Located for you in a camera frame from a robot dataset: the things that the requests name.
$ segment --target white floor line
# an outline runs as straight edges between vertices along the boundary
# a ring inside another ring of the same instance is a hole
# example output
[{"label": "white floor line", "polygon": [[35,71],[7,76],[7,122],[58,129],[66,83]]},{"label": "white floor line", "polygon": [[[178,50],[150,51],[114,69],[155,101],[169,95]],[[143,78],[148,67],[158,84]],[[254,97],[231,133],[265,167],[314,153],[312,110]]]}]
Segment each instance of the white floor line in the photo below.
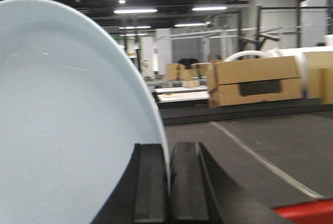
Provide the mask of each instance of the white floor line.
[{"label": "white floor line", "polygon": [[271,172],[279,176],[281,179],[289,183],[291,186],[296,188],[297,190],[301,191],[302,193],[306,194],[307,196],[311,198],[321,199],[324,198],[322,195],[316,193],[315,191],[309,189],[307,186],[303,185],[299,181],[295,180],[293,177],[291,177],[289,174],[285,173],[278,167],[276,167],[274,164],[272,164],[270,161],[262,157],[260,154],[255,152],[253,149],[251,149],[248,145],[246,145],[240,138],[232,134],[230,131],[228,131],[225,127],[219,125],[217,122],[211,121],[210,124],[215,126],[220,131],[223,131],[228,137],[230,137],[239,147],[241,147],[244,151],[249,153],[253,158],[255,158],[258,162],[260,162],[262,165],[264,165],[267,169],[269,169]]}]

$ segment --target red object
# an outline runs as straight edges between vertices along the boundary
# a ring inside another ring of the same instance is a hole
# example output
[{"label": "red object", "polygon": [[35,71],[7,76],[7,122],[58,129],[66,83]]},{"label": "red object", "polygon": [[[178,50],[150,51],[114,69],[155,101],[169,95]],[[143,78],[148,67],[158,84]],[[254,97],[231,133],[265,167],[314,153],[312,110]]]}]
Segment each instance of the red object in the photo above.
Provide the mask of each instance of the red object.
[{"label": "red object", "polygon": [[333,224],[333,200],[279,207],[274,210],[297,224]]}]

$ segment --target white cylindrical roll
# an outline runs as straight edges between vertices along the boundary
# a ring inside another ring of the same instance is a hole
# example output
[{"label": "white cylindrical roll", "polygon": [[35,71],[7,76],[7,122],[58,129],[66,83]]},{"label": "white cylindrical roll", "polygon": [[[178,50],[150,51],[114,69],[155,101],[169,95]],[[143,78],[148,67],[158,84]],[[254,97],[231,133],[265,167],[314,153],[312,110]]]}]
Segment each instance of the white cylindrical roll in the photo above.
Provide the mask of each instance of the white cylindrical roll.
[{"label": "white cylindrical roll", "polygon": [[267,57],[268,56],[267,53],[262,52],[262,51],[241,51],[241,52],[237,52],[237,53],[229,56],[224,61],[235,61],[239,57],[248,56],[248,55],[260,56],[260,57]]}]

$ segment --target gray floor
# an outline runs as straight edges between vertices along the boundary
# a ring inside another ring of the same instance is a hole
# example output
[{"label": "gray floor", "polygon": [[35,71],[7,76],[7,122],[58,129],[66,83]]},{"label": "gray floor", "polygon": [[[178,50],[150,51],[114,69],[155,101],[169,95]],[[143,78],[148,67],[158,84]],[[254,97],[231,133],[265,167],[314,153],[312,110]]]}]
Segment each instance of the gray floor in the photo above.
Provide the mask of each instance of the gray floor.
[{"label": "gray floor", "polygon": [[[251,150],[314,192],[333,196],[333,112],[219,121]],[[269,207],[313,201],[213,124],[165,128],[170,151],[176,142],[202,142],[244,189]]]}]

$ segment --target fluorescent light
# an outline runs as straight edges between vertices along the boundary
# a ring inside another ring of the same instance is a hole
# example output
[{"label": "fluorescent light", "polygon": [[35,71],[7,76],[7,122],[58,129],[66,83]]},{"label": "fluorescent light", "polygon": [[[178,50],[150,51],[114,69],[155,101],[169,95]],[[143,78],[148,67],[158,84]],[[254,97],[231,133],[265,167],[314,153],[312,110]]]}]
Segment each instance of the fluorescent light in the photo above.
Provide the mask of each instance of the fluorescent light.
[{"label": "fluorescent light", "polygon": [[227,9],[227,7],[225,6],[195,7],[192,10],[203,11],[203,10],[222,10],[222,9]]},{"label": "fluorescent light", "polygon": [[138,26],[137,29],[150,29],[151,26]]},{"label": "fluorescent light", "polygon": [[148,35],[148,33],[126,34],[126,35],[120,35],[120,36],[136,36],[136,35]]},{"label": "fluorescent light", "polygon": [[116,14],[150,13],[150,12],[157,12],[157,10],[156,9],[119,9],[119,10],[114,11],[114,13],[116,13]]},{"label": "fluorescent light", "polygon": [[183,23],[183,24],[176,24],[175,27],[190,27],[190,26],[203,26],[206,25],[205,23]]},{"label": "fluorescent light", "polygon": [[118,29],[120,29],[120,30],[123,30],[123,29],[133,30],[133,29],[135,29],[135,27],[134,26],[127,26],[127,27],[119,27]]}]

